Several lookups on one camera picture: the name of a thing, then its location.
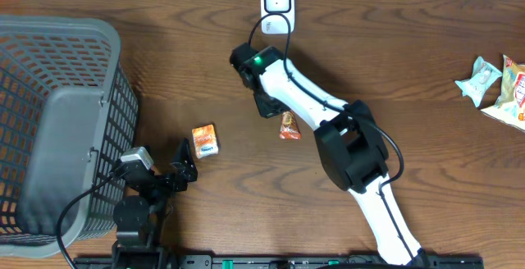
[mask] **plastic packaging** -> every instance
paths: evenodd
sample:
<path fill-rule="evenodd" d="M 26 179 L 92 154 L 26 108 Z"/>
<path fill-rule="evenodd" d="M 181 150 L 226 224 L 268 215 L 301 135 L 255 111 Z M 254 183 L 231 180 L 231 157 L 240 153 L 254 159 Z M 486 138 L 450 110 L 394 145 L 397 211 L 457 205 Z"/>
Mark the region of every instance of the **plastic packaging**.
<path fill-rule="evenodd" d="M 482 112 L 525 131 L 525 65 L 518 65 L 507 56 L 503 59 L 501 95 L 493 106 L 482 109 Z"/>
<path fill-rule="evenodd" d="M 469 96 L 474 105 L 479 107 L 485 92 L 501 75 L 501 71 L 478 57 L 472 68 L 472 77 L 469 80 L 456 80 L 455 83 L 463 91 L 463 96 Z"/>
<path fill-rule="evenodd" d="M 281 139 L 301 139 L 302 135 L 299 132 L 295 114 L 293 112 L 283 112 L 281 119 Z"/>
<path fill-rule="evenodd" d="M 217 136 L 213 125 L 192 129 L 191 133 L 194 136 L 195 155 L 197 158 L 219 153 L 219 145 L 217 144 Z"/>

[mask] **plastic basket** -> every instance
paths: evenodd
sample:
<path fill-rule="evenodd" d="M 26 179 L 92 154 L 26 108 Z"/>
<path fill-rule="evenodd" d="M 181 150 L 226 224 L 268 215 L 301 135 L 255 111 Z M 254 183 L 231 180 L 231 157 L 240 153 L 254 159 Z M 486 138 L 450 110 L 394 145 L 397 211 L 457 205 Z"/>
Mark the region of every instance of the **plastic basket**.
<path fill-rule="evenodd" d="M 131 147 L 138 104 L 120 49 L 103 21 L 0 16 L 0 255 L 59 252 L 62 209 Z M 80 200 L 64 244 L 105 235 L 123 189 L 117 181 Z"/>

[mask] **snack packet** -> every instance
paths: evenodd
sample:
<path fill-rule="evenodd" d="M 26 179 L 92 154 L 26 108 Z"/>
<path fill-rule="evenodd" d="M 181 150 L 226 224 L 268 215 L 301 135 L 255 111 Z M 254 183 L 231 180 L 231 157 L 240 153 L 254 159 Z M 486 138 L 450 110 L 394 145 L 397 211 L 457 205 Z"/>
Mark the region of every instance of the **snack packet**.
<path fill-rule="evenodd" d="M 293 112 L 283 112 L 281 119 L 281 139 L 301 139 L 302 135 L 299 132 L 297 121 Z"/>
<path fill-rule="evenodd" d="M 482 109 L 490 117 L 525 131 L 525 65 L 518 65 L 503 56 L 501 95 L 493 106 Z"/>
<path fill-rule="evenodd" d="M 501 71 L 478 57 L 472 68 L 472 77 L 469 80 L 456 80 L 455 83 L 463 91 L 463 96 L 469 96 L 474 105 L 479 107 L 485 92 L 500 76 Z"/>
<path fill-rule="evenodd" d="M 195 156 L 197 158 L 219 153 L 219 145 L 213 125 L 192 129 L 191 134 L 194 136 Z"/>

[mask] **wooden surface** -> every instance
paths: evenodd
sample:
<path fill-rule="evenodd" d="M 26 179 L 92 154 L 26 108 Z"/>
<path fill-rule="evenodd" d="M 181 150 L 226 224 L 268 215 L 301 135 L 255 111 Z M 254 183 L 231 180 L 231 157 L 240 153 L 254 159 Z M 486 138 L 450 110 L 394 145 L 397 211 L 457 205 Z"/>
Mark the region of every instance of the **wooden surface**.
<path fill-rule="evenodd" d="M 400 145 L 393 185 L 428 250 L 474 253 L 486 268 L 525 267 L 525 134 L 483 116 L 453 80 L 476 56 L 525 62 L 525 0 L 296 0 L 290 58 L 339 98 L 360 98 Z M 326 177 L 313 133 L 278 138 L 230 67 L 259 17 L 259 0 L 0 0 L 0 12 L 93 17 L 121 36 L 121 63 L 141 97 L 137 144 L 162 171 L 193 127 L 215 124 L 221 151 L 174 199 L 164 241 L 216 254 L 347 254 L 375 250 L 357 203 Z M 255 37 L 283 48 L 284 36 Z M 500 82 L 482 106 L 495 101 Z M 389 160 L 392 170 L 395 159 Z M 114 233 L 75 243 L 107 254 Z M 0 268 L 65 266 L 2 258 Z"/>

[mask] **black and white robotic arm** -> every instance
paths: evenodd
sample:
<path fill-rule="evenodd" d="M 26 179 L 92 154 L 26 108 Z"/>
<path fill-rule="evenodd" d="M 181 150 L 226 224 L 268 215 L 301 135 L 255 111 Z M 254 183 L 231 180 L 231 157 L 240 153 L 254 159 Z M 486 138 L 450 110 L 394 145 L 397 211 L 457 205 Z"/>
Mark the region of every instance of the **black and white robotic arm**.
<path fill-rule="evenodd" d="M 274 47 L 258 52 L 244 43 L 233 51 L 230 62 L 244 85 L 253 90 L 261 116 L 268 118 L 293 110 L 312 128 L 323 168 L 338 187 L 358 202 L 376 237 L 381 257 L 389 264 L 410 263 L 422 251 L 421 245 L 410 233 L 390 185 L 381 189 L 384 200 L 380 196 L 381 183 L 390 178 L 385 164 L 388 152 L 381 135 L 369 126 L 374 121 L 368 107 L 360 101 L 349 105 L 331 96 L 302 75 L 290 59 L 285 71 L 283 56 Z M 326 103 L 350 116 L 364 116 L 368 122 L 358 122 L 326 107 Z M 355 138 L 346 141 L 344 136 L 354 131 Z"/>

